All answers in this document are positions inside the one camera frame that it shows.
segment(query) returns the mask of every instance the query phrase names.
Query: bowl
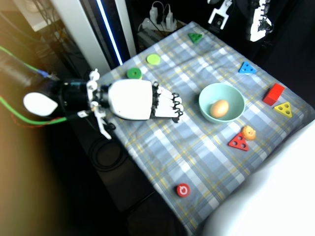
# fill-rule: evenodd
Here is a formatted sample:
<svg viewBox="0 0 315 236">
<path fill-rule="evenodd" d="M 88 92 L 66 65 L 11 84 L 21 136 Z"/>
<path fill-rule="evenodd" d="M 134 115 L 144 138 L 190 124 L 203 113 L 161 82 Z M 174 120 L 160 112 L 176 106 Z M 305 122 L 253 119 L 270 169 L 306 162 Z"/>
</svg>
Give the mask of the bowl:
<svg viewBox="0 0 315 236">
<path fill-rule="evenodd" d="M 224 99 L 229 104 L 225 116 L 214 118 L 210 115 L 211 106 L 218 100 Z M 199 107 L 203 116 L 216 124 L 228 123 L 240 117 L 245 110 L 244 97 L 235 87 L 221 83 L 205 87 L 199 95 Z"/>
</svg>

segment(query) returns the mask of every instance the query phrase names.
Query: robotic hand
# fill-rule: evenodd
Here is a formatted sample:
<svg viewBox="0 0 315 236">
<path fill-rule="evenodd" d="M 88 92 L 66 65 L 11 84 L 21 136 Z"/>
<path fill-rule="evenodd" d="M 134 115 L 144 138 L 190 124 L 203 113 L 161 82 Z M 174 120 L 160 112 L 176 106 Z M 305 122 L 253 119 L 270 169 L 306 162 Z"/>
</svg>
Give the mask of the robotic hand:
<svg viewBox="0 0 315 236">
<path fill-rule="evenodd" d="M 183 114 L 184 107 L 179 95 L 159 86 L 157 82 L 151 84 L 150 81 L 124 79 L 98 88 L 98 79 L 96 69 L 90 73 L 90 81 L 87 82 L 88 103 L 100 132 L 107 139 L 111 139 L 111 136 L 105 129 L 108 124 L 104 108 L 109 107 L 113 114 L 130 120 L 171 118 L 177 123 Z"/>
</svg>

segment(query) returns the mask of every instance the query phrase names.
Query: red wire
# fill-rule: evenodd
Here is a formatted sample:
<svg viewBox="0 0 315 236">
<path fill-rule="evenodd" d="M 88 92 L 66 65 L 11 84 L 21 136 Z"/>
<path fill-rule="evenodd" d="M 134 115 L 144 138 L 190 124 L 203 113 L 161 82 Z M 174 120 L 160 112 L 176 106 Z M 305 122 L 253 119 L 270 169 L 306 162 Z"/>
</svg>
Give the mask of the red wire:
<svg viewBox="0 0 315 236">
<path fill-rule="evenodd" d="M 14 116 L 13 114 L 11 114 L 11 118 L 13 119 L 14 123 L 15 123 L 17 126 L 19 126 L 19 127 L 34 129 L 34 128 L 42 128 L 42 127 L 44 127 L 44 126 L 50 124 L 50 123 L 53 122 L 54 120 L 59 119 L 60 117 L 57 117 L 57 118 L 55 118 L 55 119 L 52 119 L 52 120 L 50 120 L 50 121 L 48 121 L 47 123 L 42 124 L 42 125 L 23 125 L 23 124 L 20 124 L 20 123 L 16 120 L 16 118 L 15 118 L 15 116 Z"/>
</svg>

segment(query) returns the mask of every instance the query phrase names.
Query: plaid tablecloth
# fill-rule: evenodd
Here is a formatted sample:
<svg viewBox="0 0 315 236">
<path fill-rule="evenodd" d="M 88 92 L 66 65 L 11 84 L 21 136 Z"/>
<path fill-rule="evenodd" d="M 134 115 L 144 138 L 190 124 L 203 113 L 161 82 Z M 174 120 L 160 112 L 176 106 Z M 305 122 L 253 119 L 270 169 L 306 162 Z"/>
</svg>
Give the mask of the plaid tablecloth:
<svg viewBox="0 0 315 236">
<path fill-rule="evenodd" d="M 201 33 L 193 44 L 188 33 Z M 161 56 L 161 63 L 146 62 L 149 54 Z M 258 66 L 257 73 L 238 73 L 244 56 L 196 23 L 181 28 L 161 42 L 104 75 L 99 84 L 126 78 L 126 71 L 139 67 L 143 79 L 180 94 L 185 108 L 183 122 L 171 120 L 128 121 L 113 116 L 110 122 L 130 156 L 146 174 L 158 193 L 175 212 L 189 234 L 255 170 L 292 131 L 315 118 L 313 108 L 286 88 L 279 101 L 289 101 L 292 118 L 287 118 L 262 102 L 275 82 Z M 229 124 L 209 123 L 200 113 L 198 96 L 212 83 L 236 87 L 245 97 L 244 114 Z M 227 143 L 244 125 L 257 131 L 250 151 L 229 147 Z M 191 193 L 180 198 L 174 188 L 186 183 Z"/>
</svg>

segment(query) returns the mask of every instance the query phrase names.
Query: red circular object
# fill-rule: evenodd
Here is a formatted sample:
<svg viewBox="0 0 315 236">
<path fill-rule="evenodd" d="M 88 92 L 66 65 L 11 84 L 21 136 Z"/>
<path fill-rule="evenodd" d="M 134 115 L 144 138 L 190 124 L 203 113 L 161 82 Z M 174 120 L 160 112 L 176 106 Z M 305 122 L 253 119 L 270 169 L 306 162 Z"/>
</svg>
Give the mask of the red circular object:
<svg viewBox="0 0 315 236">
<path fill-rule="evenodd" d="M 185 198 L 190 194 L 190 188 L 188 184 L 185 184 L 185 183 L 180 183 L 177 186 L 176 191 L 177 191 L 177 194 L 182 198 Z"/>
</svg>

